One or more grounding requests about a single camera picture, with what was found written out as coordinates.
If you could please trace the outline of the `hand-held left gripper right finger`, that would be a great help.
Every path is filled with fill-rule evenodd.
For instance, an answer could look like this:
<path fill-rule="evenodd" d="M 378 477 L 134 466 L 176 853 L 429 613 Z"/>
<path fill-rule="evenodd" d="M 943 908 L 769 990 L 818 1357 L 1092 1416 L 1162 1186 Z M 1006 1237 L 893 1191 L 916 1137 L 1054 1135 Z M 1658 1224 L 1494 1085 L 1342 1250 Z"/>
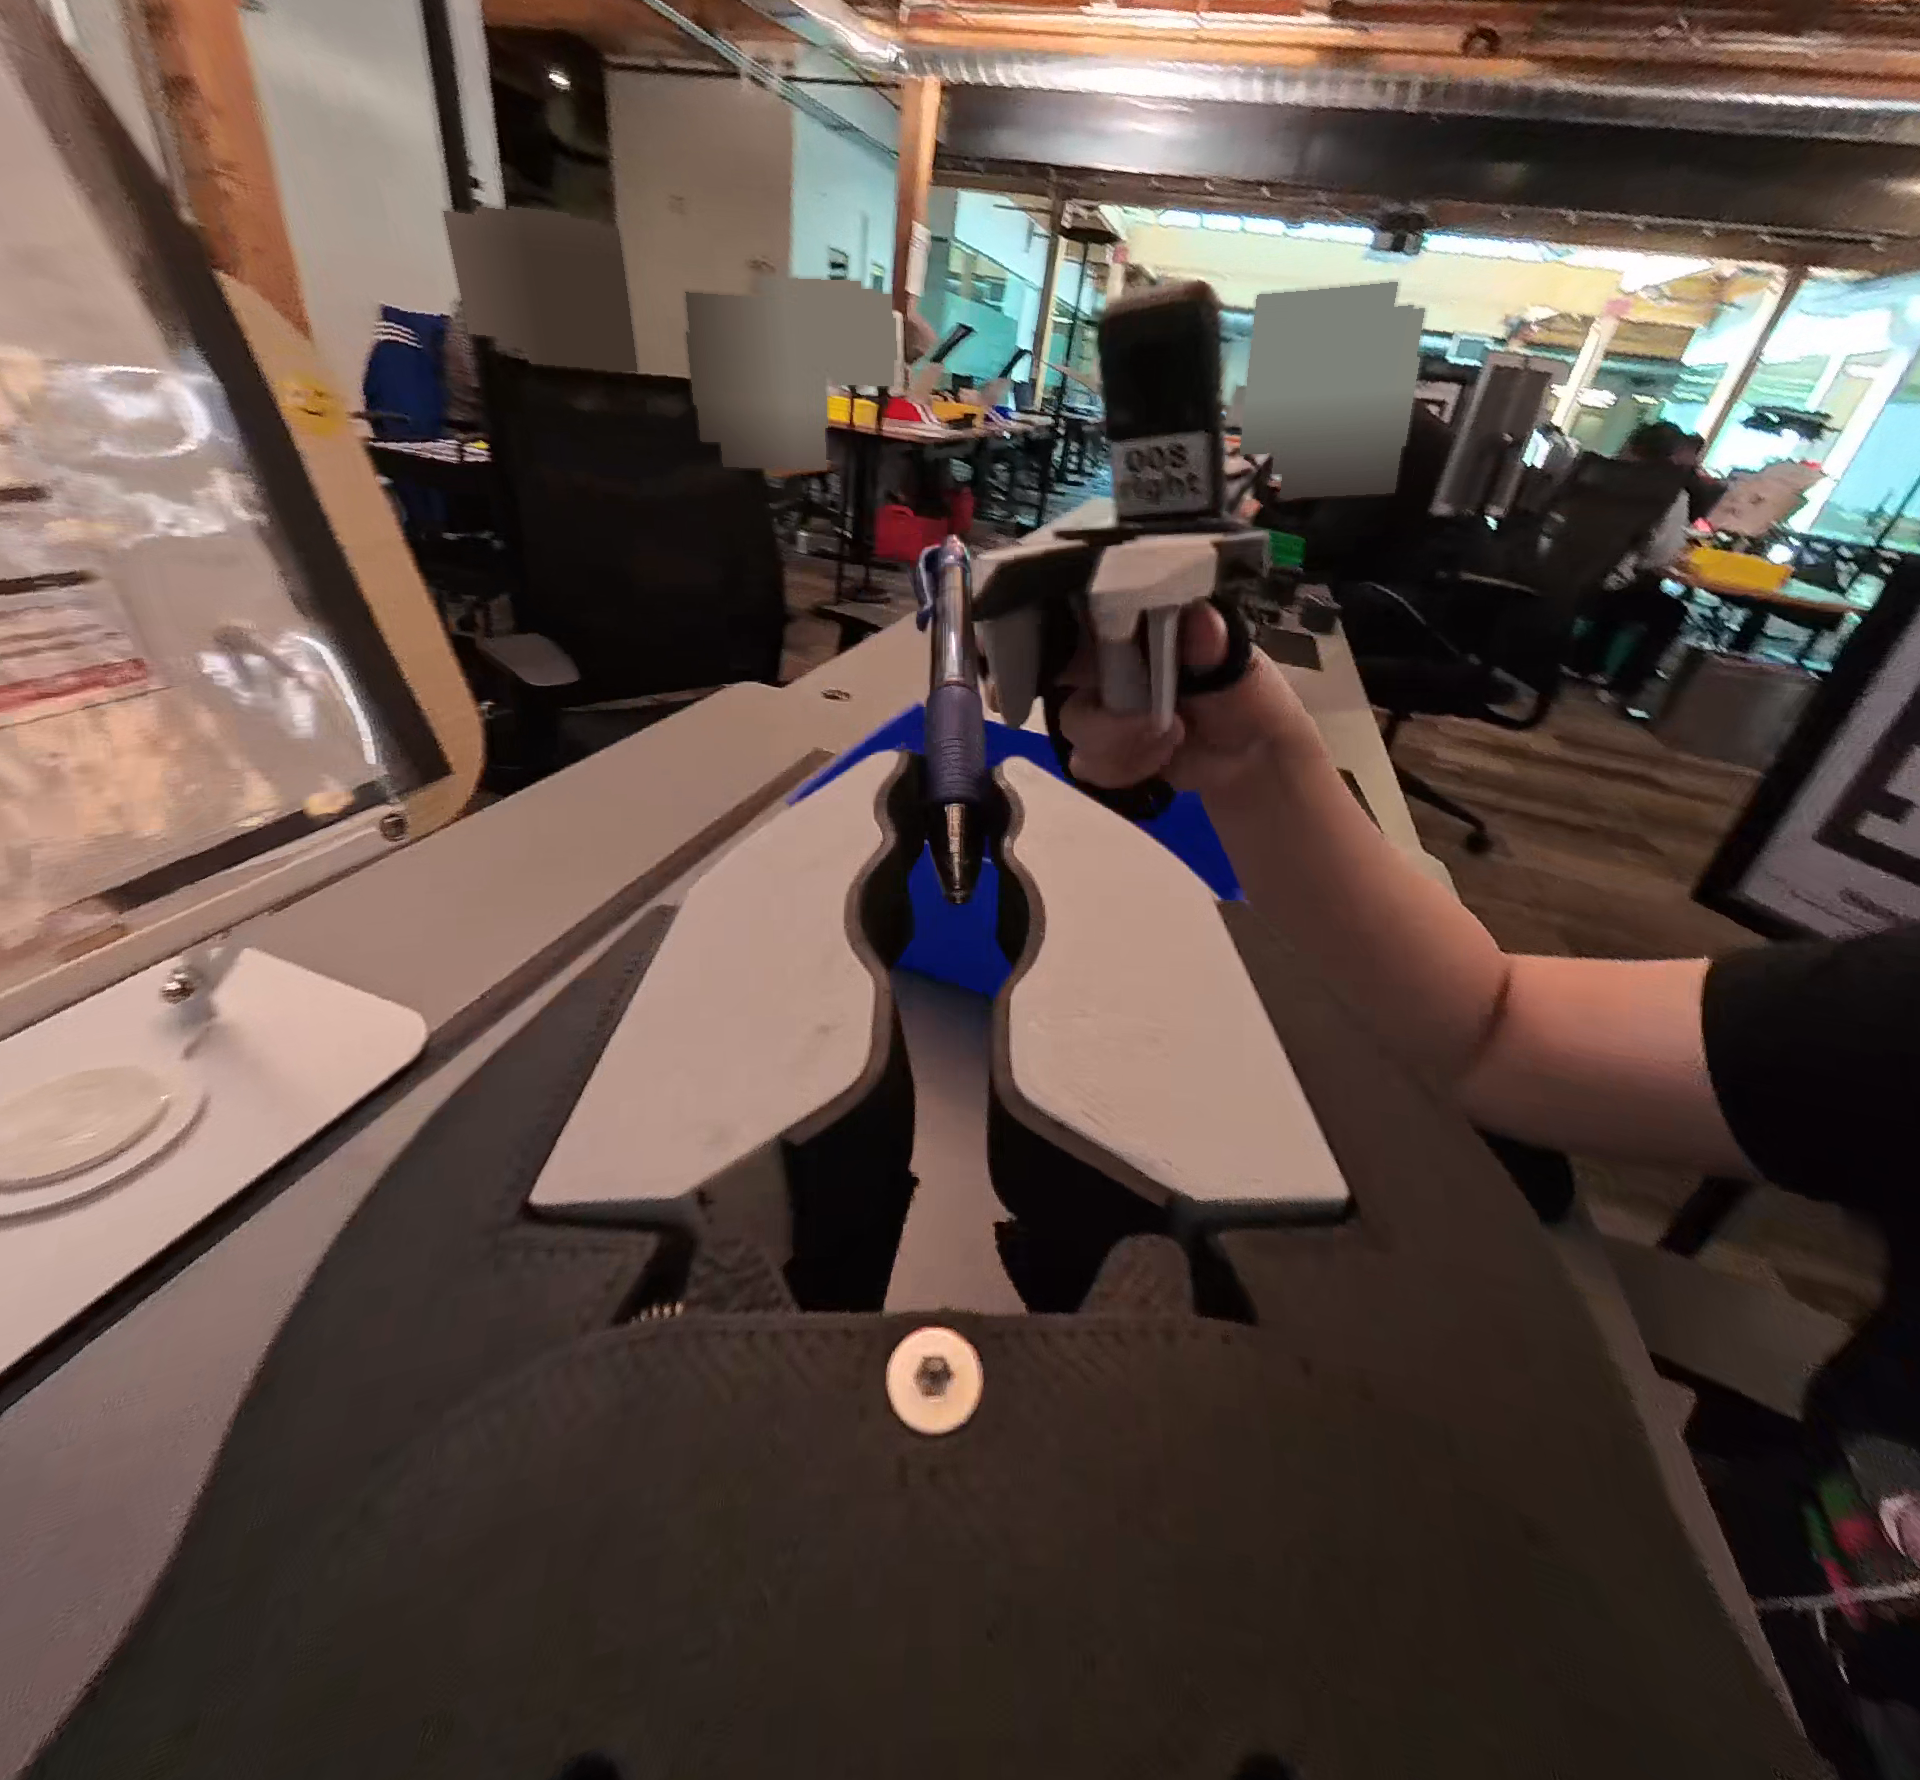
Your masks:
<path fill-rule="evenodd" d="M 1131 1238 L 1342 1224 L 1352 1191 L 1213 888 L 1028 759 L 1004 805 L 990 1014 L 996 1247 L 1026 1308 L 1079 1308 Z"/>

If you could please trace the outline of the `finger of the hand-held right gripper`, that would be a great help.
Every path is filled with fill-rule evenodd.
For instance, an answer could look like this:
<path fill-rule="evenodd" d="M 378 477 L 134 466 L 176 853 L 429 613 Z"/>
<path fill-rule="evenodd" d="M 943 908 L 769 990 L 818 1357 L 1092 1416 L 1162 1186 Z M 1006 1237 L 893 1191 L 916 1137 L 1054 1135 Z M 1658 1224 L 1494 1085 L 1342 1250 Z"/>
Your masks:
<path fill-rule="evenodd" d="M 996 719 L 1007 730 L 1046 722 L 1046 697 L 1066 688 L 1082 648 L 1082 615 L 1073 594 L 974 621 L 981 668 Z"/>
<path fill-rule="evenodd" d="M 983 554 L 972 564 L 972 610 L 1026 610 L 1049 599 L 1086 594 L 1105 555 L 1138 538 L 1120 526 L 1076 526 Z"/>

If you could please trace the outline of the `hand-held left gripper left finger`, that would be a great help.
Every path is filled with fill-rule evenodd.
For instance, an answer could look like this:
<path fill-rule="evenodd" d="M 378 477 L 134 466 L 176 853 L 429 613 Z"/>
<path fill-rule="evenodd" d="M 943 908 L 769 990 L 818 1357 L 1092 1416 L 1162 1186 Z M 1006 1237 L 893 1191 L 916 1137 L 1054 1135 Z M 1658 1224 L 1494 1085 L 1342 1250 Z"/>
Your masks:
<path fill-rule="evenodd" d="M 541 1217 L 747 1245 L 803 1308 L 879 1308 L 916 1190 L 893 969 L 916 761 L 867 754 L 673 908 L 532 1186 Z"/>

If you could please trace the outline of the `blue pen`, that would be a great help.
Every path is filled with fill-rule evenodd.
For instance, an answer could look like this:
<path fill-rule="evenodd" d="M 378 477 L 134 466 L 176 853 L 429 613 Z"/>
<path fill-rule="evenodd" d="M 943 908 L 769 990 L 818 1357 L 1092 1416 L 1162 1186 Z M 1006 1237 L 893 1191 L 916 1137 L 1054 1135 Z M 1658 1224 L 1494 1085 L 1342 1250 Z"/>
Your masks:
<path fill-rule="evenodd" d="M 990 777 L 972 636 L 972 560 L 957 536 L 916 565 L 916 623 L 928 634 L 924 793 L 928 851 L 945 901 L 972 901 L 987 851 Z"/>

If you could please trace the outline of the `blue plastic bin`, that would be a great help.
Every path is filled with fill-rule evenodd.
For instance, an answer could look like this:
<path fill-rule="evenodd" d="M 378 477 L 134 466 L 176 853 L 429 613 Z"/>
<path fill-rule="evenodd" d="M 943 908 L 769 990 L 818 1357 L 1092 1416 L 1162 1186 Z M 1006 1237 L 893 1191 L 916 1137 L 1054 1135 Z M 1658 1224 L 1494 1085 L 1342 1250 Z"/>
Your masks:
<path fill-rule="evenodd" d="M 798 805 L 811 800 L 866 757 L 922 754 L 924 742 L 924 703 L 911 703 L 813 772 L 788 796 L 788 801 Z M 995 718 L 987 718 L 987 761 L 996 767 L 1015 757 L 1031 761 L 1054 780 L 1066 777 L 1050 738 L 1028 730 L 1010 730 Z M 1199 876 L 1215 898 L 1224 903 L 1242 901 L 1242 884 L 1232 864 L 1197 796 L 1174 793 L 1157 816 L 1142 823 L 1142 828 L 1171 857 Z M 932 856 L 922 851 L 911 872 L 908 901 L 915 930 L 899 960 L 899 967 L 971 990 L 987 1001 L 996 996 L 1012 972 L 1012 960 L 998 942 L 996 866 L 987 861 L 974 896 L 965 906 L 955 906 L 942 893 Z"/>

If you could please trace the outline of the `person's right forearm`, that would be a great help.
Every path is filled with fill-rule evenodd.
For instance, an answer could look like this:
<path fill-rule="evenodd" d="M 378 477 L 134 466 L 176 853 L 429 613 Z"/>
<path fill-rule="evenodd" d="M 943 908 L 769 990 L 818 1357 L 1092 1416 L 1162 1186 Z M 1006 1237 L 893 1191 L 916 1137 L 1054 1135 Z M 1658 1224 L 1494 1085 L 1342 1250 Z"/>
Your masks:
<path fill-rule="evenodd" d="M 1753 1184 L 1710 1082 L 1709 964 L 1512 954 L 1365 818 L 1317 746 L 1202 789 L 1247 903 L 1477 1129 Z"/>

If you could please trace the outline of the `person's right hand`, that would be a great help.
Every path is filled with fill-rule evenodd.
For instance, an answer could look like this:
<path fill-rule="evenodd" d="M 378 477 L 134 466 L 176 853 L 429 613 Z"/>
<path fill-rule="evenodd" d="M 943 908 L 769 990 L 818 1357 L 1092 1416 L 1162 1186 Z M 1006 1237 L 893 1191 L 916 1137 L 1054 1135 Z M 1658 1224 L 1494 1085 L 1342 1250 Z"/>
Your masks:
<path fill-rule="evenodd" d="M 1199 800 L 1232 857 L 1383 842 L 1299 695 L 1258 648 L 1229 685 L 1188 691 L 1165 722 L 1099 699 L 1089 636 L 1064 670 L 1064 688 L 1070 771 L 1102 792 L 1165 780 Z"/>

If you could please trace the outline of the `red storage bin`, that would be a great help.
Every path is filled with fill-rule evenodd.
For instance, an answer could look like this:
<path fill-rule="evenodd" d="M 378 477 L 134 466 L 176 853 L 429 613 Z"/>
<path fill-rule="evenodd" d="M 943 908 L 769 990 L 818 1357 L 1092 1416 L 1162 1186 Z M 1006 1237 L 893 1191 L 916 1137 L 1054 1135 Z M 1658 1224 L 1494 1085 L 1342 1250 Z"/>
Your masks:
<path fill-rule="evenodd" d="M 974 495 L 971 486 L 948 493 L 942 506 L 932 512 L 899 497 L 882 501 L 875 504 L 872 519 L 872 560 L 911 565 L 948 538 L 971 542 L 972 520 Z"/>

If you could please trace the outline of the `white stand base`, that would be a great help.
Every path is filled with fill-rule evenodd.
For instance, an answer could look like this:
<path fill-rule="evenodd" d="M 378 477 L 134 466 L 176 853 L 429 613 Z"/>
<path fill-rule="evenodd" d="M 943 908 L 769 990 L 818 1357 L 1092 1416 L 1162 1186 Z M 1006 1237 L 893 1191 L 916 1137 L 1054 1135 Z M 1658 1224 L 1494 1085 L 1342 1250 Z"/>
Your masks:
<path fill-rule="evenodd" d="M 28 1367 L 425 1050 L 413 1009 L 237 951 L 209 1002 L 127 977 L 4 1042 L 2 1369 Z"/>

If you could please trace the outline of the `blue striped jacket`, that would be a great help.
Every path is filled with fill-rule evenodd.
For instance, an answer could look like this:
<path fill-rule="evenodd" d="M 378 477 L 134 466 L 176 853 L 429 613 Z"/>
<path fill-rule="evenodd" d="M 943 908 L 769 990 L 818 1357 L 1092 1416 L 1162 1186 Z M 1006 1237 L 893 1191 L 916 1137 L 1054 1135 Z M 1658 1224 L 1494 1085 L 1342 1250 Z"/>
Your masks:
<path fill-rule="evenodd" d="M 384 443 L 448 436 L 446 343 L 449 315 L 382 305 L 363 373 L 363 419 Z"/>

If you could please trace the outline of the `tan-backed display board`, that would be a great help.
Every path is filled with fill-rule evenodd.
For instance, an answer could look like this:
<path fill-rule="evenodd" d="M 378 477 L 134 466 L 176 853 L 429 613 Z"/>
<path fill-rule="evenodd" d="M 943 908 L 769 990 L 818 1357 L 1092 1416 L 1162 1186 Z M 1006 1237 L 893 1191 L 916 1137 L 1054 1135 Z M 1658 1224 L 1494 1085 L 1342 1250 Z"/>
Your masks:
<path fill-rule="evenodd" d="M 4 1037 L 458 818 L 483 719 L 315 357 L 4 0 Z"/>

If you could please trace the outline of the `framed black-white poster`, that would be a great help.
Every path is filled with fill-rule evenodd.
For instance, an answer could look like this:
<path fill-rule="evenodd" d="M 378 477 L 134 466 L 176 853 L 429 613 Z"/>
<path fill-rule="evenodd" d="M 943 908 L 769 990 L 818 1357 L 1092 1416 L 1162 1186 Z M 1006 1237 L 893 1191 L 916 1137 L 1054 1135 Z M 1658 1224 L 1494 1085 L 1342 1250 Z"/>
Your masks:
<path fill-rule="evenodd" d="M 1916 555 L 1898 560 L 1692 901 L 1773 942 L 1918 923 Z"/>

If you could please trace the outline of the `wooden post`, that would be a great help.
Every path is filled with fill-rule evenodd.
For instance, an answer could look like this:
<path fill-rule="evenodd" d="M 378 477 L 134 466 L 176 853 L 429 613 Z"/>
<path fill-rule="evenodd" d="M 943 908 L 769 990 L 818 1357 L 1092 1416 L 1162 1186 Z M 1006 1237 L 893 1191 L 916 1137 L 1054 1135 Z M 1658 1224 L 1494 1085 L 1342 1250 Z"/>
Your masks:
<path fill-rule="evenodd" d="M 135 0 L 191 210 L 218 271 L 309 335 L 240 0 Z"/>

